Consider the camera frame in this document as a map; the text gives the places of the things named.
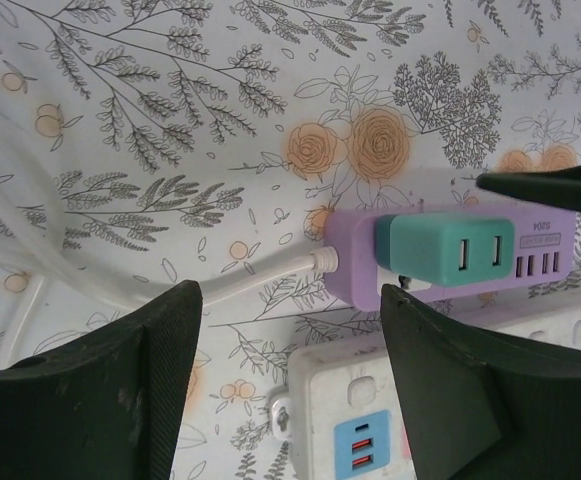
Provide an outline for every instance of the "orange rose print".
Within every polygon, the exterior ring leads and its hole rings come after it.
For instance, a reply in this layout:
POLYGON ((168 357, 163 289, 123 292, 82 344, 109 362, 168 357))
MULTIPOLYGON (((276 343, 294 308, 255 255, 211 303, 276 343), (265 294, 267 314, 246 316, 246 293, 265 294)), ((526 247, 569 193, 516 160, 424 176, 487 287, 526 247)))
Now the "orange rose print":
POLYGON ((321 175, 330 166, 348 156, 345 143, 333 130, 318 123, 306 123, 290 134, 286 147, 286 158, 294 173, 308 179, 310 175, 321 175))
POLYGON ((532 159, 521 150, 506 153, 497 165, 498 172, 531 172, 534 170, 532 159))
POLYGON ((555 145, 548 148, 539 160, 537 170, 541 172, 554 172, 577 165, 577 154, 568 145, 555 145))
POLYGON ((303 222, 303 231, 306 236, 315 242, 323 239, 323 229, 326 218, 332 213, 333 208, 322 205, 319 208, 310 210, 303 222))
POLYGON ((348 138, 350 163, 364 180, 392 178, 410 156, 410 139, 401 114, 373 108, 360 115, 348 138))
POLYGON ((186 391, 186 400, 188 400, 194 393, 194 389, 199 383, 199 376, 197 375, 197 369, 193 368, 190 372, 190 380, 188 381, 188 390, 186 391))

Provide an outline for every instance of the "black plastic piece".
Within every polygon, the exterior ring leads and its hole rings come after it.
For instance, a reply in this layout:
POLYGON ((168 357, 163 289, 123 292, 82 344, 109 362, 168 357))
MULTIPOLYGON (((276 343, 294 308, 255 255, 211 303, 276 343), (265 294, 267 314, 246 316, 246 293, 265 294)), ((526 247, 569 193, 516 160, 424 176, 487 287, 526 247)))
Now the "black plastic piece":
POLYGON ((476 184, 518 200, 581 212, 581 166, 545 173, 484 173, 476 184))
POLYGON ((581 351, 464 325, 384 286, 418 480, 581 480, 581 351))
POLYGON ((0 480, 168 480, 201 310, 184 282, 0 371, 0 480))

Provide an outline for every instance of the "wire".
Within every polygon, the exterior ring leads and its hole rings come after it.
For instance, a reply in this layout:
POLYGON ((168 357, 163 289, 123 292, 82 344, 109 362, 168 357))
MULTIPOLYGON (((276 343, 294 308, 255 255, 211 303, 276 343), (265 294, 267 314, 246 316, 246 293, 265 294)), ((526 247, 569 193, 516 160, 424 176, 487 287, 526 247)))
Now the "wire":
MULTIPOLYGON (((0 130, 2 131, 4 119, 12 122, 0 114, 0 130)), ((6 330, 0 348, 0 368, 8 368, 12 365, 21 339, 36 311, 36 306, 46 293, 50 277, 63 281, 89 298, 123 311, 136 310, 170 288, 170 285, 165 284, 150 285, 149 288, 144 287, 142 291, 137 290, 136 286, 126 288, 121 285, 120 279, 109 274, 98 276, 89 274, 76 268, 62 256, 61 250, 65 232, 65 216, 61 211, 62 201, 57 190, 52 187, 54 184, 52 177, 32 155, 33 150, 30 147, 29 135, 27 132, 23 132, 25 133, 23 142, 17 144, 16 147, 13 146, 11 138, 0 138, 0 158, 8 158, 3 152, 2 144, 5 143, 16 158, 25 164, 23 170, 26 172, 31 186, 34 185, 34 191, 41 193, 44 197, 47 228, 46 237, 44 237, 38 229, 31 226, 23 218, 17 207, 0 191, 0 218, 27 251, 22 253, 8 248, 0 248, 0 263, 39 275, 30 281, 26 294, 6 330), (23 153, 20 151, 21 146, 26 147, 26 151, 23 153)), ((332 247, 320 248, 310 255, 297 257, 249 277, 245 281, 204 295, 204 307, 210 307, 279 277, 309 270, 333 272, 337 266, 336 251, 332 247)))
POLYGON ((334 249, 332 247, 324 247, 322 249, 313 251, 310 255, 297 257, 286 263, 281 263, 268 270, 264 270, 263 272, 258 273, 257 275, 253 275, 242 282, 235 283, 228 287, 212 292, 207 296, 204 296, 203 306, 210 307, 219 302, 223 302, 224 300, 228 300, 235 295, 239 295, 247 290, 271 282, 276 278, 285 277, 308 270, 315 270, 315 267, 317 266, 320 267, 318 270, 321 272, 333 272, 337 269, 337 264, 333 264, 331 260, 324 260, 324 258, 328 256, 331 257, 333 252, 334 249))
POLYGON ((0 265, 16 268, 27 273, 49 275, 37 260, 27 253, 19 253, 7 247, 0 247, 0 265))

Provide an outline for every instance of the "teal usb charger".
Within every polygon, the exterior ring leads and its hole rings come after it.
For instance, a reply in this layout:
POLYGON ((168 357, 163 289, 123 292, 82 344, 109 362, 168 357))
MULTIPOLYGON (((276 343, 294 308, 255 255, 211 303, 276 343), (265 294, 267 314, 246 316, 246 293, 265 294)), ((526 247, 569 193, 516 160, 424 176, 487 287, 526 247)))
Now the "teal usb charger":
POLYGON ((512 272, 514 224, 460 212, 384 215, 375 257, 386 270, 443 287, 498 280, 512 272))

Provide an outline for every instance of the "floral wallpaper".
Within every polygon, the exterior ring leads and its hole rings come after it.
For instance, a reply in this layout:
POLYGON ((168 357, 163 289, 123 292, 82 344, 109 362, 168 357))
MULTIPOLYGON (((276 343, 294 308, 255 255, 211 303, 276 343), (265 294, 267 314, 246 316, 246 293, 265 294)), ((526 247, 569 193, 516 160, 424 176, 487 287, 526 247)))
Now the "floral wallpaper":
MULTIPOLYGON (((581 0, 0 0, 0 114, 0 138, 27 132, 54 176, 81 268, 239 281, 314 248, 335 210, 500 201, 476 175, 581 164, 581 0)), ((0 159, 44 230, 22 176, 0 159)), ((576 243, 562 282, 434 306, 580 287, 581 215, 576 243)), ((0 267, 0 339, 30 278, 0 267)), ((53 283, 20 356, 119 315, 53 283)), ((204 323, 172 479, 295 478, 270 392, 296 348, 376 332, 378 314, 291 275, 204 323)))

